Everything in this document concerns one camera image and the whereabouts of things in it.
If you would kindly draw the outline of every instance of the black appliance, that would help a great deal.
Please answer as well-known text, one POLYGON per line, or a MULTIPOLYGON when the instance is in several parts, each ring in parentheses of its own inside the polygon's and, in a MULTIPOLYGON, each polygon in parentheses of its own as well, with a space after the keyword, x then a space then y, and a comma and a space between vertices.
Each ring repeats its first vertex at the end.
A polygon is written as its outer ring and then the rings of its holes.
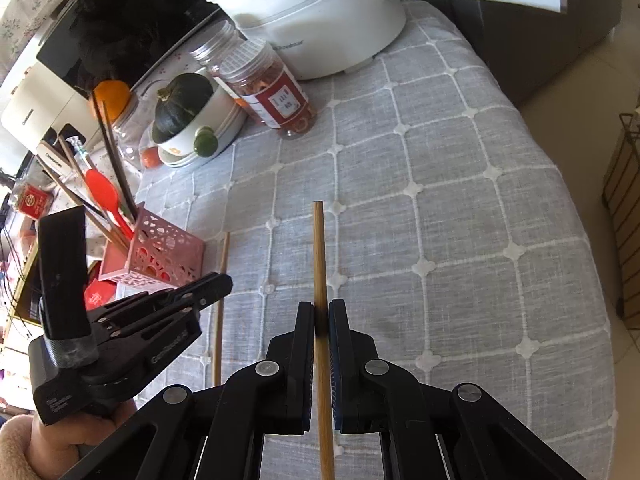
POLYGON ((37 59, 85 96, 105 79, 133 88, 217 8, 206 0, 68 0, 37 59))

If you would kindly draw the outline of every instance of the tile floor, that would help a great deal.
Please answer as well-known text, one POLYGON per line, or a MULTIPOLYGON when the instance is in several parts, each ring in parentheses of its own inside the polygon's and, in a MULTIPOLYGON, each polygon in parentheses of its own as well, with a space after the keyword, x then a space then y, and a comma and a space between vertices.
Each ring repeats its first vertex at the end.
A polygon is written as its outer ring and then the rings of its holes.
POLYGON ((520 107, 533 137, 560 168, 591 240, 609 303, 620 414, 610 480, 640 478, 640 332, 628 332, 611 305, 620 277, 602 176, 620 134, 620 112, 640 89, 640 0, 623 0, 621 23, 520 107))

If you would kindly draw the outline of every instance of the wooden chopstick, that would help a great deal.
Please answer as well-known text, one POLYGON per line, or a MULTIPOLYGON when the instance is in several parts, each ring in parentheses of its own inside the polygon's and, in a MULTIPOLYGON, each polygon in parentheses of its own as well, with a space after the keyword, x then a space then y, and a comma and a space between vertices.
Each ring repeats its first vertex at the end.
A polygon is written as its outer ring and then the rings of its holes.
MULTIPOLYGON (((229 245, 231 233, 225 233, 225 243, 222 247, 222 258, 220 261, 220 274, 226 274, 226 264, 229 260, 229 245)), ((213 350, 213 385, 220 386, 222 381, 222 323, 225 315, 225 298, 218 302, 216 311, 216 342, 213 350)))
MULTIPOLYGON (((58 134, 58 142, 60 143, 60 146, 62 146, 62 151, 65 152, 66 158, 69 159, 69 163, 71 164, 71 167, 74 169, 74 171, 76 172, 76 174, 78 175, 80 180, 82 180, 82 183, 84 184, 84 188, 86 189, 86 192, 95 201, 94 195, 93 195, 93 193, 91 193, 91 189, 89 189, 89 185, 87 184, 86 178, 84 177, 84 173, 80 169, 80 166, 78 166, 78 162, 76 161, 76 158, 74 157, 74 154, 71 153, 71 150, 66 145, 66 140, 63 139, 60 134, 58 134)), ((102 206, 100 206, 100 204, 98 204, 97 202, 96 202, 96 204, 100 208, 100 211, 102 212, 102 215, 106 218, 107 222, 109 223, 109 226, 111 227, 111 232, 117 238, 120 239, 120 241, 122 242, 122 244, 125 247, 128 247, 129 246, 129 241, 124 237, 124 234, 122 234, 122 232, 120 231, 120 228, 116 224, 114 224, 114 222, 111 220, 111 218, 109 217, 108 213, 104 210, 104 208, 102 206)))
POLYGON ((329 320, 326 300, 324 257, 324 210, 314 202, 314 310, 316 319, 316 384, 318 385, 318 436, 320 479, 334 480, 334 431, 332 425, 331 370, 329 363, 329 320))
MULTIPOLYGON (((36 155, 36 159, 38 160, 38 162, 42 166, 42 169, 47 172, 47 174, 51 177, 53 182, 58 184, 60 189, 66 193, 66 195, 72 200, 72 202, 74 204, 76 204, 77 206, 84 207, 82 202, 80 202, 80 200, 78 200, 78 197, 75 196, 75 194, 72 193, 71 190, 62 183, 62 181, 58 178, 58 176, 55 174, 55 172, 49 166, 47 166, 45 164, 44 160, 42 160, 39 155, 36 155)), ((115 236, 113 236, 113 234, 104 225, 102 225, 100 223, 100 221, 91 212, 89 212, 86 208, 84 209, 84 214, 89 219, 89 221, 93 225, 95 225, 96 228, 104 235, 104 237, 107 238, 107 240, 110 241, 116 248, 121 250, 122 253, 125 256, 129 253, 129 249, 126 246, 124 246, 122 244, 122 242, 119 241, 115 236)))
POLYGON ((104 140, 104 147, 107 150, 107 155, 109 156, 109 161, 111 162, 111 166, 113 167, 113 173, 116 175, 116 180, 118 181, 118 186, 120 187, 120 192, 122 193, 123 204, 122 210, 125 215, 133 222, 136 222, 138 218, 138 208, 136 207, 136 202, 133 200, 133 195, 131 194, 131 190, 129 189, 129 184, 127 183, 127 178, 124 173, 124 168, 122 167, 122 161, 118 156, 118 149, 116 147, 116 142, 113 139, 113 132, 111 131, 111 123, 109 122, 109 117, 107 114, 107 105, 104 101, 102 101, 102 112, 100 112, 100 108, 98 107, 98 101, 95 97, 95 93, 91 94, 92 104, 94 106, 95 116, 98 119, 98 124, 100 125, 100 133, 102 134, 102 140, 104 140))
POLYGON ((89 168, 91 168, 92 170, 98 171, 98 168, 95 167, 94 162, 91 160, 91 155, 87 153, 85 160, 86 160, 86 163, 89 165, 89 168))

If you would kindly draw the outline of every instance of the glass jar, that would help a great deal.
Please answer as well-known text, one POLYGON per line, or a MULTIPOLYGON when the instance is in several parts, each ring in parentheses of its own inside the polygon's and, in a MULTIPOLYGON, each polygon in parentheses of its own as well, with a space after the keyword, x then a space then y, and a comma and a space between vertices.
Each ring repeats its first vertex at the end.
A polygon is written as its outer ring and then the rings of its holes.
POLYGON ((207 69, 207 72, 211 74, 216 83, 222 86, 222 88, 226 90, 226 93, 228 93, 238 105, 244 108, 244 111, 258 123, 262 122, 261 118, 258 117, 247 102, 234 92, 220 77, 220 64, 223 59, 239 45, 243 44, 244 39, 240 37, 238 30, 227 20, 217 23, 212 31, 213 37, 203 46, 191 52, 191 56, 207 69))
POLYGON ((316 111, 303 89, 264 40, 241 43, 225 57, 220 77, 285 139, 306 134, 316 111))
POLYGON ((165 79, 154 79, 136 90, 136 93, 132 92, 127 107, 113 121, 113 133, 120 155, 139 171, 146 168, 139 152, 140 139, 154 121, 156 92, 167 83, 165 79))

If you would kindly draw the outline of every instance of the jar lid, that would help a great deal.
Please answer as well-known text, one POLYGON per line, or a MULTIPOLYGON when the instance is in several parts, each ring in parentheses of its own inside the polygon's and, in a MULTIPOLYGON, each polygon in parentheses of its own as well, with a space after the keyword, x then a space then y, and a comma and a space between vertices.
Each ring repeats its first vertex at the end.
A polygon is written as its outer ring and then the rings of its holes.
POLYGON ((273 48, 265 40, 245 41, 226 56, 220 64, 220 77, 228 83, 247 79, 264 66, 272 53, 273 48))
POLYGON ((222 44, 225 44, 232 37, 235 30, 234 26, 227 20, 216 23, 216 25, 211 28, 211 32, 213 33, 212 38, 203 46, 198 47, 190 53, 193 59, 201 61, 209 57, 214 50, 222 44))

